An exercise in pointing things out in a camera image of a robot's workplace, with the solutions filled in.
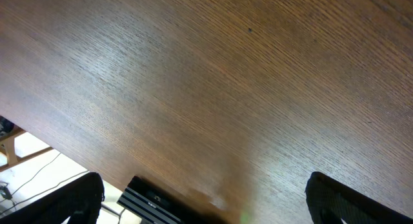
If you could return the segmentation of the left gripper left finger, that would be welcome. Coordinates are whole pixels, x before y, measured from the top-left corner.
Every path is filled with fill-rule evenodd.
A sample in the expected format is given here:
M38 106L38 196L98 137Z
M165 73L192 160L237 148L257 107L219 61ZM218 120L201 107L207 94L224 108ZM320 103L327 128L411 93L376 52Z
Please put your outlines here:
M95 224L104 200L101 176L89 172L43 198L1 218L1 224Z

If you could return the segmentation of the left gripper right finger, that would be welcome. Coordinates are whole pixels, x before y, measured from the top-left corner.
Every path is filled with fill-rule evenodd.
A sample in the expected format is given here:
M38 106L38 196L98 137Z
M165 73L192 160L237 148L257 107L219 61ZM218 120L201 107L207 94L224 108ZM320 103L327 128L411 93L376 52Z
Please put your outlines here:
M412 218L321 172L311 173L305 194L314 223L412 223Z

